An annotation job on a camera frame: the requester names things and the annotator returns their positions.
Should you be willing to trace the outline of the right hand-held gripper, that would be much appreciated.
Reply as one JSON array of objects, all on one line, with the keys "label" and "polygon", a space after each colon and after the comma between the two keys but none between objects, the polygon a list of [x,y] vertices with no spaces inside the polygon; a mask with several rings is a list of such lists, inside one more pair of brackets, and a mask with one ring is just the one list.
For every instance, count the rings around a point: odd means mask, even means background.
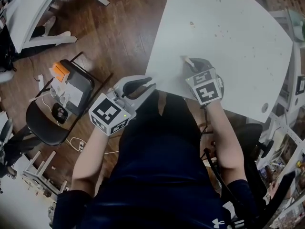
[{"label": "right hand-held gripper", "polygon": [[192,61],[187,60],[187,63],[193,73],[201,72],[185,80],[198,103],[208,105],[215,100],[221,100],[224,95],[224,83],[211,63],[201,58],[192,58]]}]

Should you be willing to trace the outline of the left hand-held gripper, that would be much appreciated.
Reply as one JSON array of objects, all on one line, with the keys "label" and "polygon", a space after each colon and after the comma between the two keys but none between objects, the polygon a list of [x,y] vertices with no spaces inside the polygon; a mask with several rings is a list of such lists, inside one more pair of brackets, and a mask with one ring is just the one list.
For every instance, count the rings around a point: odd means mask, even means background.
[{"label": "left hand-held gripper", "polygon": [[156,84],[143,85],[152,80],[145,75],[120,79],[106,94],[102,93],[89,109],[91,122],[107,136],[125,128],[136,112],[156,89]]}]

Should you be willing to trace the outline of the person's right forearm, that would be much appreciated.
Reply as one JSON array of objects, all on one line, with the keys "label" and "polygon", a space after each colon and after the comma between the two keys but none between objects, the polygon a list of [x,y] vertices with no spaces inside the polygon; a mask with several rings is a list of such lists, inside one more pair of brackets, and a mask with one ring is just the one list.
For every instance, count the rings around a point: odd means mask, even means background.
[{"label": "person's right forearm", "polygon": [[246,180],[242,148],[221,102],[211,102],[206,110],[213,127],[217,161],[224,183],[228,185],[236,180]]}]

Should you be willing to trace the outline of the person's left forearm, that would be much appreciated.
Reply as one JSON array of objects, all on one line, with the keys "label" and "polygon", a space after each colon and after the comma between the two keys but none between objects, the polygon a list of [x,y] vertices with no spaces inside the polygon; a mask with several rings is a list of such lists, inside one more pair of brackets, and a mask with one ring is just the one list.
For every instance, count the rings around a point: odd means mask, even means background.
[{"label": "person's left forearm", "polygon": [[75,163],[71,180],[72,190],[81,190],[94,197],[108,140],[109,137],[104,132],[94,128]]}]

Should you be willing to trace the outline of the white table with crumbs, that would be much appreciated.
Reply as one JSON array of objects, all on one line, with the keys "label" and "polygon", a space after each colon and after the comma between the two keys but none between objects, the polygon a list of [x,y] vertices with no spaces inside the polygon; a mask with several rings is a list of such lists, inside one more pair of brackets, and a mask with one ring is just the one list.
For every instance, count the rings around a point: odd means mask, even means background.
[{"label": "white table with crumbs", "polygon": [[[292,40],[255,0],[167,0],[146,75],[192,98],[181,56],[208,60],[224,81],[225,110],[265,122],[279,96]],[[268,103],[266,113],[263,104]]]}]

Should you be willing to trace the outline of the person's black trousers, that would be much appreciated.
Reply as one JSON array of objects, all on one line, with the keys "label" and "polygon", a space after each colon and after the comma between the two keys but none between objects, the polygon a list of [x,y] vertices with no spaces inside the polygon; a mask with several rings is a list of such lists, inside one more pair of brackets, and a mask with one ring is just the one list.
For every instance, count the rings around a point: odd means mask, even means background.
[{"label": "person's black trousers", "polygon": [[186,101],[177,95],[167,94],[163,113],[158,109],[159,92],[155,90],[137,109],[125,132],[130,135],[176,135],[194,146],[200,143],[201,132]]}]

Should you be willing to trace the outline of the white paper sheet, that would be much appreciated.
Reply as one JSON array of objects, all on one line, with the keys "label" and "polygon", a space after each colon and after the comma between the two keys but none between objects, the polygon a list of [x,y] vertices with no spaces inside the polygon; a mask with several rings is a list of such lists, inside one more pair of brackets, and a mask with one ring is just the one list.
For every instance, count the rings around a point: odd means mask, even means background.
[{"label": "white paper sheet", "polygon": [[72,84],[67,83],[64,96],[66,97],[68,102],[71,102],[76,107],[78,107],[81,102],[83,92],[79,90],[77,87],[73,86]]}]

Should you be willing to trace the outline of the orange box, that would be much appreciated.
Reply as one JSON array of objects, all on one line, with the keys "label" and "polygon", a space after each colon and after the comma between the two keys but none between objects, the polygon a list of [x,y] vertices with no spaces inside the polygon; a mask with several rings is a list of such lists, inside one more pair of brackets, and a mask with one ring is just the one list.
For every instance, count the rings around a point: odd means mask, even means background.
[{"label": "orange box", "polygon": [[51,74],[60,82],[65,82],[69,77],[70,71],[62,63],[55,62],[51,68]]}]

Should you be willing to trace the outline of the black pouch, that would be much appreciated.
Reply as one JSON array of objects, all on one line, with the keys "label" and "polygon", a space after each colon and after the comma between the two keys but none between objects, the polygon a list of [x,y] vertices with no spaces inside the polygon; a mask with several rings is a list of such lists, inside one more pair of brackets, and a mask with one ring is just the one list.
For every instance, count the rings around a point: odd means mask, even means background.
[{"label": "black pouch", "polygon": [[59,103],[53,105],[51,114],[60,124],[64,124],[68,118],[68,112]]}]

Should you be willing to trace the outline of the white shelf desk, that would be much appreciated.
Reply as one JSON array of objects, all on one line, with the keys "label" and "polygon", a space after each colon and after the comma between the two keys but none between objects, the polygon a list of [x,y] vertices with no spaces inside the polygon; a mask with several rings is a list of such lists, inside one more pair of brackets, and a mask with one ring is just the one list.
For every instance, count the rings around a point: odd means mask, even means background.
[{"label": "white shelf desk", "polygon": [[291,9],[271,11],[293,42],[291,59],[277,102],[289,113],[305,105],[305,92],[295,95],[298,76],[305,75],[305,15]]}]

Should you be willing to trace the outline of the black folding chair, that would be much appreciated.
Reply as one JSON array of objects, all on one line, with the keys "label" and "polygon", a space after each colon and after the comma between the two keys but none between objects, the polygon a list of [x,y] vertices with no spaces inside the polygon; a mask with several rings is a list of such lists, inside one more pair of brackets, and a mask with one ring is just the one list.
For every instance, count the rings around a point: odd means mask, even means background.
[{"label": "black folding chair", "polygon": [[[58,146],[67,139],[77,122],[88,112],[97,94],[113,76],[111,73],[104,81],[100,81],[93,74],[81,68],[74,59],[64,59],[58,62],[62,63],[63,66],[70,71],[67,81],[60,82],[56,78],[52,77],[36,95],[35,99],[41,99],[43,96],[49,95],[54,104],[59,103],[68,112],[66,122],[60,124],[54,117],[48,118],[48,116],[38,106],[36,100],[33,100],[30,103],[26,111],[26,125],[28,129],[39,140],[49,146]],[[50,95],[51,87],[64,84],[67,85],[67,83],[72,84],[83,92],[78,107],[71,102],[68,102],[66,106],[63,106],[59,101],[59,97],[56,96],[53,98]]]}]

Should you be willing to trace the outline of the person's navy shirt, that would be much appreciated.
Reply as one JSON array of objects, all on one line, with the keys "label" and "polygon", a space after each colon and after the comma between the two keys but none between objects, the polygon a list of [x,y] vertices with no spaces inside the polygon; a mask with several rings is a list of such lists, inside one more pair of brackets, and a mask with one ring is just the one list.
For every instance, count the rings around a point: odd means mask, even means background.
[{"label": "person's navy shirt", "polygon": [[58,196],[53,229],[229,229],[198,149],[169,133],[123,134],[119,158],[95,197]]}]

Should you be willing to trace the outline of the black framed picture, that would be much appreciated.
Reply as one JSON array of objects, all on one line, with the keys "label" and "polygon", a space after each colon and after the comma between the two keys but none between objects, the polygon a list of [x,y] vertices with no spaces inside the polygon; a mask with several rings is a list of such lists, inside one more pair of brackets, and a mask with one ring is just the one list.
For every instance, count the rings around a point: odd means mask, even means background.
[{"label": "black framed picture", "polygon": [[298,76],[295,95],[300,95],[305,92],[305,75]]}]

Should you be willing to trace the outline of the small white table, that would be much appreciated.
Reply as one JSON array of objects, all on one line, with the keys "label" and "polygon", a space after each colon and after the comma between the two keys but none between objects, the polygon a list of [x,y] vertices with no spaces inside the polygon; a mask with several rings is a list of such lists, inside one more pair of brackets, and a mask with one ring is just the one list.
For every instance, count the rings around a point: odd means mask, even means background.
[{"label": "small white table", "polygon": [[13,0],[7,8],[7,23],[10,38],[17,53],[23,49],[75,43],[75,36],[46,36],[32,38],[32,34],[52,0]]}]

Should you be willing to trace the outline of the grey handheld device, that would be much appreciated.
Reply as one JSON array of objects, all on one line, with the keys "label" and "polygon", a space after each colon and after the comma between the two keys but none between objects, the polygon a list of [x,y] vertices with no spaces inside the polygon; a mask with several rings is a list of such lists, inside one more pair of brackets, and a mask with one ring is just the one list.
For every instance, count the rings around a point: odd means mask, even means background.
[{"label": "grey handheld device", "polygon": [[7,144],[8,140],[10,139],[12,131],[13,131],[13,120],[12,118],[9,118],[0,132],[0,152],[3,151],[4,146]]}]

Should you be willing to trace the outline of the large white table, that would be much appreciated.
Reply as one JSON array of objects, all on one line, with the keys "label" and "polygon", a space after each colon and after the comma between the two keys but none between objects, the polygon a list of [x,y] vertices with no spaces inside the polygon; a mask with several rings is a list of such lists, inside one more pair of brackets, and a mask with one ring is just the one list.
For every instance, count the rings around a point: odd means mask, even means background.
[{"label": "large white table", "polygon": [[50,199],[36,192],[22,178],[0,179],[0,229],[51,229]]}]

